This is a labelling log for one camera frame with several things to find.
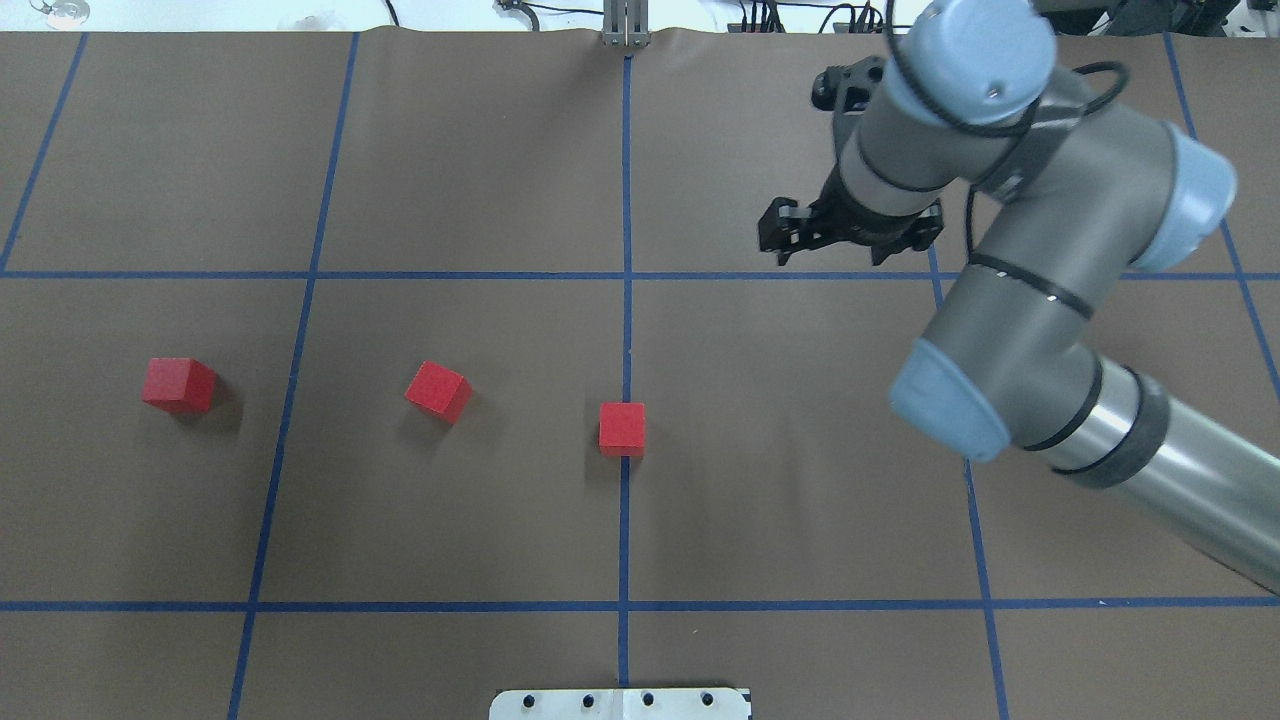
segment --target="blue tape line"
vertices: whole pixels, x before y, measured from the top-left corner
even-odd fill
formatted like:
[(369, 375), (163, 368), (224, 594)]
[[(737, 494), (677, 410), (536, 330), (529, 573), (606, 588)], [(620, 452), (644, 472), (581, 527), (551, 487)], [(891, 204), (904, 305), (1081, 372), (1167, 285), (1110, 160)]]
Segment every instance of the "blue tape line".
[(929, 246), (929, 279), (933, 281), (933, 306), (942, 307), (942, 273), (938, 270), (938, 251)]
[(49, 143), (54, 140), (54, 131), (58, 128), (58, 119), (63, 117), (63, 108), (67, 106), (67, 96), (72, 92), (72, 83), (76, 82), (76, 70), (79, 69), (81, 58), (84, 56), (84, 47), (88, 45), (88, 33), (81, 35), (79, 44), (76, 45), (76, 55), (72, 56), (72, 65), (67, 69), (67, 78), (63, 79), (63, 90), (58, 94), (58, 102), (54, 104), (54, 114), (49, 118), (49, 127), (45, 128), (45, 137), (40, 141), (40, 150), (36, 151), (36, 161), (31, 165), (31, 174), (27, 176), (27, 187), (18, 200), (18, 210), (13, 215), (9, 225), (9, 237), (5, 238), (4, 250), (0, 251), (0, 270), (9, 265), (9, 256), (18, 243), (18, 231), (22, 228), (22, 218), (27, 214), (27, 204), (31, 193), (36, 190), (36, 179), (40, 178), (40, 169), (45, 165), (45, 155), (49, 154)]
[(271, 520), (275, 516), (275, 498), (280, 489), (280, 471), (284, 468), (284, 447), (289, 437), (289, 423), (293, 418), (293, 400), (298, 388), (298, 372), (302, 368), (302, 351), (307, 342), (307, 323), (311, 319), (311, 301), (315, 296), (315, 273), (320, 266), (320, 252), (324, 250), (324, 229), (329, 214), (329, 199), (333, 193), (333, 178), (338, 172), (338, 156), (342, 150), (342, 131), (347, 119), (347, 102), (351, 99), (351, 81), (356, 72), (356, 54), (360, 50), (360, 33), (351, 33), (351, 49), (347, 51), (347, 73), (343, 78), (342, 100), (338, 102), (338, 119), (334, 123), (333, 145), (329, 149), (329, 169), (325, 173), (324, 195), (320, 199), (320, 214), (316, 218), (316, 237), (311, 247), (311, 277), (302, 295), (302, 311), (298, 316), (298, 332), (293, 341), (293, 360), (289, 364), (289, 384), (284, 391), (284, 409), (280, 413), (280, 429), (275, 439), (275, 460), (271, 462), (271, 479), (266, 488), (266, 502), (262, 509), (262, 524), (259, 529), (257, 552), (253, 557), (253, 578), (250, 583), (250, 610), (244, 614), (244, 626), (241, 630), (241, 648), (236, 660), (236, 675), (232, 680), (232, 697), (227, 707), (227, 719), (236, 720), (239, 715), (241, 694), (244, 689), (244, 674), (248, 669), (250, 646), (253, 642), (253, 621), (256, 603), (262, 592), (262, 571), (266, 568), (266, 548), (271, 539)]
[(507, 270), (323, 270), (323, 281), (621, 281), (623, 273)]
[[(631, 402), (631, 55), (622, 59), (622, 401)], [(631, 683), (631, 459), (618, 470), (618, 687)]]
[[(960, 273), (940, 273), (942, 277), (955, 279)], [(928, 281), (933, 279), (933, 273), (918, 272), (849, 272), (849, 273), (823, 273), (823, 272), (640, 272), (632, 273), (637, 281)]]
[(15, 600), (0, 601), (0, 612), (244, 612), (247, 602), (189, 602), (136, 600)]
[(1174, 74), (1174, 90), (1178, 92), (1178, 104), (1183, 106), (1183, 120), (1187, 123), (1187, 135), (1198, 141), (1196, 120), (1192, 119), (1192, 108), (1187, 104), (1187, 91), (1183, 90), (1183, 70), (1178, 67), (1178, 53), (1174, 50), (1174, 36), (1167, 31), (1165, 36), (1165, 55), (1169, 58), (1169, 69)]
[(618, 603), (590, 600), (568, 601), (476, 601), (476, 602), (260, 602), (259, 612), (617, 612)]
[(1280, 607), (1280, 597), (1066, 597), (993, 600), (996, 610), (1092, 610), (1126, 607)]
[[(662, 281), (955, 281), (960, 273), (645, 273), (630, 274), (636, 282)], [(1234, 281), (1236, 273), (1125, 273), (1126, 281)], [(625, 281), (617, 272), (524, 272), (524, 270), (4, 270), (9, 279), (141, 279), (141, 281)], [(1244, 273), (1251, 282), (1280, 281), (1280, 273)]]
[(978, 565), (978, 589), (982, 593), (982, 614), (987, 625), (987, 653), (991, 656), (991, 678), (996, 685), (996, 710), (1000, 720), (1009, 720), (1009, 696), (1005, 692), (1005, 666), (1000, 657), (1000, 637), (996, 632), (996, 612), (991, 600), (991, 579), (987, 575), (987, 547), (982, 539), (982, 520), (978, 516), (978, 493), (973, 484), (973, 465), (964, 461), (964, 484), (969, 501), (969, 532), (973, 534), (973, 555)]
[(980, 600), (635, 600), (634, 612), (878, 612), (982, 610)]
[(302, 270), (6, 270), (0, 278), (58, 281), (291, 281)]
[[(882, 612), (940, 610), (1124, 610), (1143, 607), (1277, 607), (1280, 597), (1046, 597), (1004, 598), (989, 603), (973, 598), (941, 600), (632, 600), (628, 612)], [(0, 601), (0, 612), (247, 612), (255, 614), (485, 614), (485, 612), (617, 612), (612, 600), (548, 601)]]
[[(1192, 106), (1187, 101), (1187, 88), (1183, 86), (1183, 72), (1178, 65), (1178, 50), (1174, 47), (1174, 36), (1167, 31), (1165, 35), (1165, 54), (1169, 56), (1169, 70), (1174, 76), (1174, 88), (1178, 90), (1178, 102), (1183, 106), (1183, 119), (1187, 120), (1187, 132), (1193, 140), (1199, 140), (1199, 135), (1196, 132), (1196, 120), (1192, 118)], [(1258, 316), (1258, 309), (1253, 304), (1253, 292), (1249, 290), (1249, 282), (1244, 273), (1244, 264), (1240, 263), (1240, 254), (1235, 247), (1235, 238), (1231, 237), (1231, 227), (1222, 218), (1221, 223), (1222, 240), (1226, 241), (1226, 252), (1231, 258), (1231, 266), (1235, 269), (1234, 279), (1240, 286), (1240, 296), (1244, 299), (1244, 309), (1249, 314), (1249, 323), (1253, 325), (1253, 336), (1258, 341), (1258, 348), (1262, 351), (1262, 361), (1267, 368), (1267, 377), (1271, 379), (1271, 391), (1275, 393), (1276, 398), (1280, 400), (1280, 373), (1276, 372), (1275, 356), (1271, 354), (1271, 343), (1267, 341), (1266, 331), (1262, 328), (1262, 319)]]

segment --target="cable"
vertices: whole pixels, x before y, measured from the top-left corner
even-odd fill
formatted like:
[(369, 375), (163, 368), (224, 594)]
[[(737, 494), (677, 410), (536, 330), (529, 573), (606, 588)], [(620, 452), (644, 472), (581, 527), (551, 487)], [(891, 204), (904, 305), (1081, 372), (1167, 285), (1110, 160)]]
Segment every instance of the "cable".
[(1111, 72), (1116, 74), (1116, 81), (1111, 83), (1111, 87), (1106, 90), (1102, 95), (1098, 95), (1089, 104), (1084, 106), (1084, 114), (1092, 115), (1098, 110), (1106, 108), (1116, 99), (1121, 92), (1124, 92), (1125, 86), (1129, 85), (1129, 68), (1124, 63), (1117, 63), (1115, 60), (1103, 60), (1101, 63), (1089, 63), (1088, 65), (1080, 65), (1079, 68), (1073, 68), (1071, 72), (1082, 76), (1091, 76), (1093, 73)]
[(602, 10), (588, 10), (586, 8), (556, 8), (553, 5), (539, 5), (536, 3), (521, 3), (521, 5), (529, 5), (530, 8), (538, 8), (539, 10), (550, 10), (553, 13), (577, 13), (580, 15), (603, 15)]
[(778, 1), (764, 0), (764, 9), (769, 13), (769, 22), (765, 24), (764, 32), (786, 32), (787, 28), (782, 26), (782, 15), (778, 14)]
[[(774, 3), (774, 5), (783, 5), (786, 8), (818, 8), (820, 10), (826, 10), (827, 8), (832, 6), (832, 5), (819, 5), (818, 3), (783, 3), (782, 0), (778, 0), (777, 3)], [(840, 5), (835, 6), (840, 8), (841, 5), (845, 5), (845, 3), (841, 3)]]
[[(897, 45), (899, 36), (897, 33), (893, 32), (893, 28), (896, 27), (893, 26), (893, 1), (895, 0), (884, 0), (884, 18), (887, 20), (886, 24), (888, 26), (888, 31), (886, 32), (886, 40), (888, 41), (890, 55), (897, 64), (897, 69), (899, 72), (901, 72), (902, 79), (906, 82), (906, 86), (911, 90), (911, 94), (915, 95), (915, 99), (919, 100), (920, 104), (924, 105), (927, 110), (941, 118), (948, 126), (959, 129), (960, 132), (964, 132), (966, 135), (973, 135), (977, 137), (1019, 137), (1023, 133), (1025, 133), (1028, 128), (1030, 128), (1032, 117), (1036, 111), (1034, 102), (1027, 108), (1027, 110), (1023, 113), (1023, 117), (1019, 118), (1016, 123), (1004, 127), (992, 127), (992, 126), (975, 126), (964, 122), (961, 118), (956, 117), (954, 113), (943, 108), (942, 104), (938, 102), (932, 95), (929, 95), (929, 92), (920, 83), (920, 78), (915, 74), (915, 69), (911, 65), (910, 60), (908, 60), (906, 56), (901, 53), (901, 50), (899, 50)], [(1094, 97), (1093, 100), (1089, 101), (1088, 105), (1085, 105), (1084, 108), (1085, 115), (1092, 115), (1093, 113), (1097, 113), (1098, 110), (1106, 108), (1107, 104), (1115, 100), (1116, 96), (1120, 95), (1120, 92), (1125, 88), (1125, 86), (1129, 85), (1129, 68), (1126, 68), (1121, 63), (1107, 60), (1105, 63), (1091, 63), (1088, 65), (1082, 65), (1075, 69), (1075, 72), (1082, 76), (1103, 70), (1110, 70), (1116, 73), (1116, 82), (1106, 92)]]
[(524, 3), (522, 0), (498, 0), (498, 6), (508, 13), (511, 10), (524, 13), (525, 17), (529, 18), (530, 31), (539, 32), (543, 29), (541, 23), (538, 22), (538, 13), (535, 13), (534, 9), (530, 8), (527, 3)]
[(827, 10), (827, 17), (822, 18), (822, 24), (818, 26), (818, 35), (822, 35), (822, 31), (827, 29), (827, 23), (831, 22), (831, 17), (832, 15), (835, 15), (837, 12), (844, 10), (846, 8), (849, 9), (849, 27), (850, 28), (854, 27), (854, 13), (858, 9), (854, 8), (852, 5), (850, 5), (849, 3), (841, 3), (840, 5), (832, 5), (831, 9)]
[(964, 256), (973, 255), (973, 201), (978, 197), (978, 186), (969, 186), (969, 195), (964, 199)]

